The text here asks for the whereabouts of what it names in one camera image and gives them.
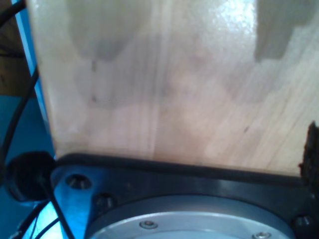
wood grain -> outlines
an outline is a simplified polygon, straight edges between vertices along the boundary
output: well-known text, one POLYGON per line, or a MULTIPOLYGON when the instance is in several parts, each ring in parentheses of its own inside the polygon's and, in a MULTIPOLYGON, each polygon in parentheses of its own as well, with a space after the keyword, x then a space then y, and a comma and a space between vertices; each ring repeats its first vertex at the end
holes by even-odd
POLYGON ((319 120, 316 0, 29 0, 58 157, 298 174, 319 120))

wooden block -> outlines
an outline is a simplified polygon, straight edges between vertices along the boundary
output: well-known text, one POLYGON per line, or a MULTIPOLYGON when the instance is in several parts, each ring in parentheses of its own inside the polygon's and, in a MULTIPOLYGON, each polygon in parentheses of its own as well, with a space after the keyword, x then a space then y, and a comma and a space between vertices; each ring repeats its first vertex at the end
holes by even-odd
POLYGON ((299 173, 319 119, 318 1, 29 6, 58 157, 299 173))

screw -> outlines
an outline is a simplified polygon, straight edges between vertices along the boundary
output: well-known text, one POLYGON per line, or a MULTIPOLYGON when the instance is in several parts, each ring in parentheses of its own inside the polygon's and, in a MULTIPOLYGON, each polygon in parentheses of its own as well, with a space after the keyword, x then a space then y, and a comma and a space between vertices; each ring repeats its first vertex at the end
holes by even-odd
POLYGON ((140 222, 140 227, 144 229, 155 229, 158 227, 158 224, 152 222, 152 221, 144 221, 140 222))
POLYGON ((90 179, 80 174, 73 174, 66 178, 66 183, 73 189, 85 190, 92 187, 90 179))
POLYGON ((253 235, 253 239, 267 239, 270 238, 270 233, 260 232, 253 235))
POLYGON ((313 225, 313 219, 310 216, 297 217, 295 219, 295 226, 300 227, 308 227, 313 225))
POLYGON ((95 197, 96 206, 104 210, 112 209, 115 206, 115 201, 108 193, 101 193, 95 197))

screw hole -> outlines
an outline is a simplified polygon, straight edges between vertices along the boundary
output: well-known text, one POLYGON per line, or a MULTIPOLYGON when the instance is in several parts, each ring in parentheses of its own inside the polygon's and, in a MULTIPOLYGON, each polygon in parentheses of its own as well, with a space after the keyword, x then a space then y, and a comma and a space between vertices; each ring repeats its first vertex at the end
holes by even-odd
POLYGON ((66 183, 73 189, 85 190, 92 187, 90 179, 81 174, 73 174, 66 178, 66 183))
POLYGON ((144 221, 144 222, 140 222, 140 227, 144 228, 144 229, 155 229, 158 227, 158 224, 152 222, 152 221, 144 221))

silver circular plate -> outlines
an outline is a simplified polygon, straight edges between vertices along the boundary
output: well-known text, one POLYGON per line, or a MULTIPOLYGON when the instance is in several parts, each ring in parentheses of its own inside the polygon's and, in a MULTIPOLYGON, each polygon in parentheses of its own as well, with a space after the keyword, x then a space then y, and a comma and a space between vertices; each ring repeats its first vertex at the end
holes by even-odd
POLYGON ((91 239, 252 239, 260 233, 271 235, 270 239, 295 238, 285 222, 253 205, 209 196, 167 196, 114 209, 90 225, 87 235, 91 239))

